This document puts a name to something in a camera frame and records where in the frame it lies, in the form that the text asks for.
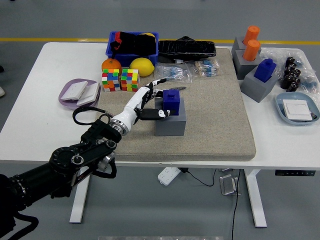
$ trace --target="metal bracket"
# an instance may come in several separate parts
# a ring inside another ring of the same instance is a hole
[[[230,172],[230,171],[235,172],[236,170],[234,170],[233,168],[218,168],[218,171],[220,173],[226,173],[226,172]]]
[[[222,195],[241,195],[239,189],[237,189],[238,177],[232,177],[231,174],[221,176],[220,187]]]

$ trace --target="lemon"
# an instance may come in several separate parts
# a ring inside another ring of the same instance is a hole
[[[152,72],[155,70],[155,67],[148,58],[139,57],[132,61],[130,64],[130,69],[138,69],[139,75],[141,77],[146,77],[152,74]]]
[[[148,36],[154,37],[154,41],[157,41],[157,40],[156,40],[156,36],[153,35],[151,32],[140,33],[140,34],[144,34],[144,35],[148,35]]]

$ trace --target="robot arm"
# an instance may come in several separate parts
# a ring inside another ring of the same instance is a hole
[[[72,115],[74,121],[81,125],[91,125],[81,136],[79,144],[56,149],[48,163],[25,173],[13,177],[0,174],[0,238],[14,229],[14,218],[31,224],[18,231],[11,240],[20,239],[33,231],[39,223],[38,219],[22,215],[18,211],[24,210],[43,197],[69,197],[72,188],[90,174],[101,178],[115,178],[117,168],[114,150],[117,143],[131,130],[132,125],[141,119],[145,104],[154,97],[162,96],[162,91],[154,87],[164,82],[166,79],[159,79],[141,87],[126,104],[123,112],[116,116],[94,107],[76,109]],[[78,122],[77,113],[87,110],[105,113],[103,115],[108,116],[109,122],[105,123],[101,119],[92,123]],[[169,111],[163,114],[162,110],[151,110],[156,111],[151,117],[153,120],[170,114]],[[104,172],[108,165],[111,167],[111,173]],[[87,170],[79,174],[82,167],[87,167]]]
[[[114,116],[110,125],[117,129],[122,136],[127,135],[132,126],[141,120],[160,120],[170,115],[170,111],[157,109],[144,109],[145,104],[155,97],[162,97],[163,91],[154,88],[158,84],[165,83],[166,78],[154,80],[149,84],[139,88],[129,102],[125,105],[123,112]]]

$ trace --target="rubik's cube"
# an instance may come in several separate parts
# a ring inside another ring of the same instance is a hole
[[[120,81],[122,91],[137,92],[140,83],[138,69],[123,69]]]
[[[102,86],[105,92],[121,91],[119,83],[119,69],[103,69]]]

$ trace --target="yellow floor stripe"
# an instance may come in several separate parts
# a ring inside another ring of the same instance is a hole
[[[52,38],[52,37],[0,37],[0,42],[89,42],[107,43],[108,38]],[[233,39],[196,39],[198,41],[212,41],[216,44],[233,44]],[[259,40],[261,44],[272,45],[320,45],[320,41],[280,41]]]

